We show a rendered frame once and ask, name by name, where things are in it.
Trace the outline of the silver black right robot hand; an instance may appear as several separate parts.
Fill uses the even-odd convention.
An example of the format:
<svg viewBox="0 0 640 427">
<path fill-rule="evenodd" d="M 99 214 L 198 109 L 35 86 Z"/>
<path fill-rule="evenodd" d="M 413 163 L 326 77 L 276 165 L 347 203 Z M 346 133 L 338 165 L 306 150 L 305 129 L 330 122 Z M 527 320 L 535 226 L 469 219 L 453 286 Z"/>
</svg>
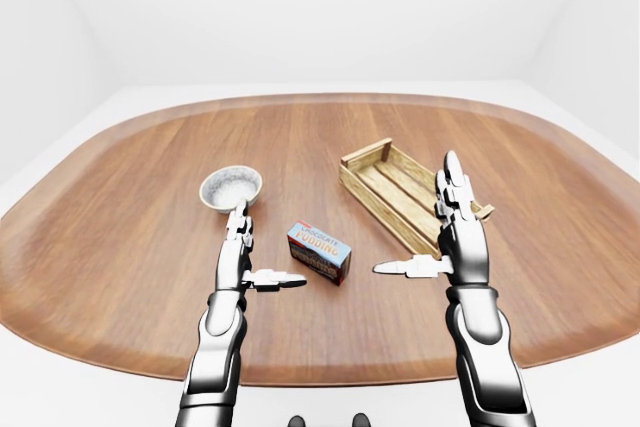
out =
<svg viewBox="0 0 640 427">
<path fill-rule="evenodd" d="M 472 212 L 474 194 L 457 154 L 446 153 L 435 178 L 435 214 L 441 221 L 438 244 L 441 258 L 424 254 L 406 261 L 377 264 L 378 274 L 403 274 L 408 278 L 435 278 L 441 273 L 453 285 L 489 282 L 489 253 L 484 227 Z"/>
</svg>

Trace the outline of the speckled grey bowl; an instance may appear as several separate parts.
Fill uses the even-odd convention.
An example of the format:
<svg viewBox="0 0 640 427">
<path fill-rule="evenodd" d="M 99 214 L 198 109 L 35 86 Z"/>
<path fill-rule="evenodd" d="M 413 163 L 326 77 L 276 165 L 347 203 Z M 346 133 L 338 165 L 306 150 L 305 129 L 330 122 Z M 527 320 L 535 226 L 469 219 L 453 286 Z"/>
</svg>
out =
<svg viewBox="0 0 640 427">
<path fill-rule="evenodd" d="M 203 204 L 219 213 L 227 214 L 242 199 L 251 207 L 263 187 L 258 171 L 245 165 L 231 165 L 211 173 L 199 189 Z"/>
</svg>

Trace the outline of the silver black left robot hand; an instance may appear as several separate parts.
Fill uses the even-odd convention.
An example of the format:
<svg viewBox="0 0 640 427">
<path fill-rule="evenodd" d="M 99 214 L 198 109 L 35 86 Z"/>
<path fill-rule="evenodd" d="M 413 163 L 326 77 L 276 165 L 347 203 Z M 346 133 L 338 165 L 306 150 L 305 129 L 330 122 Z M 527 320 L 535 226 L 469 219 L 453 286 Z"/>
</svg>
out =
<svg viewBox="0 0 640 427">
<path fill-rule="evenodd" d="M 272 269 L 252 271 L 250 254 L 254 247 L 253 221 L 248 214 L 248 202 L 245 198 L 241 198 L 235 209 L 230 212 L 226 227 L 227 235 L 217 262 L 217 290 L 278 291 L 281 288 L 300 287 L 307 283 L 307 279 L 300 274 Z"/>
</svg>

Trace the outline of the wooden slat tray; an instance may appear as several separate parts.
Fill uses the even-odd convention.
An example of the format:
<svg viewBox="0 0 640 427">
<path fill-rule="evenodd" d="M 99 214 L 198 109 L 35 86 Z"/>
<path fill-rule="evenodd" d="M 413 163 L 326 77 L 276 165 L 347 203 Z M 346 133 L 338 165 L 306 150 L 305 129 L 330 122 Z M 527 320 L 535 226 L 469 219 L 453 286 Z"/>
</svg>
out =
<svg viewBox="0 0 640 427">
<path fill-rule="evenodd" d="M 435 174 L 390 138 L 343 156 L 339 182 L 411 253 L 440 257 Z"/>
</svg>

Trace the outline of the chocolate pudding box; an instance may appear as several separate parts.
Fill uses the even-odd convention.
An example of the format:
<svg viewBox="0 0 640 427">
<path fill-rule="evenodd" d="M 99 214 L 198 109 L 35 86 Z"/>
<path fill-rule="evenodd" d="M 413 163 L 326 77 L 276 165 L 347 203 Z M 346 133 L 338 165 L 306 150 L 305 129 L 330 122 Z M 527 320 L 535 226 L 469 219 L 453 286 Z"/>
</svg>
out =
<svg viewBox="0 0 640 427">
<path fill-rule="evenodd" d="M 350 246 L 308 223 L 298 221 L 287 233 L 291 256 L 340 286 L 351 263 Z"/>
</svg>

